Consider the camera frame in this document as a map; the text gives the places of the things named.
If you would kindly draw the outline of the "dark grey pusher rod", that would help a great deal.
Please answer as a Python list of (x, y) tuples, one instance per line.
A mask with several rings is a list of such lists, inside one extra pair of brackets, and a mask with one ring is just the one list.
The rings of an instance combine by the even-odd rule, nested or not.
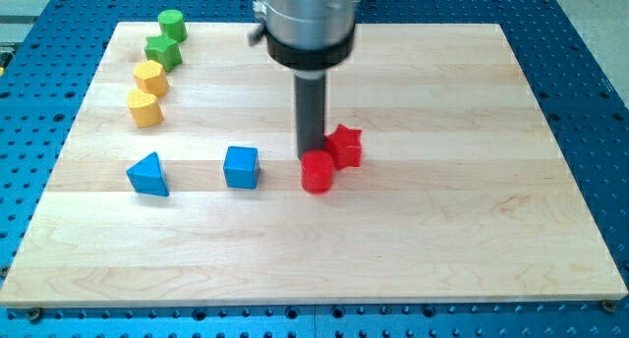
[(326, 73), (294, 76), (297, 155), (323, 148), (325, 134)]

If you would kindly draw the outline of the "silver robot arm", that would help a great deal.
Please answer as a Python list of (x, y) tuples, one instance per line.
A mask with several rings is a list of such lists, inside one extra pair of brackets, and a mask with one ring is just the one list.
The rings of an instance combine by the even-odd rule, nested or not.
[(360, 0), (255, 0), (258, 26), (249, 45), (266, 41), (267, 54), (294, 77), (297, 155), (322, 149), (327, 70), (353, 50)]

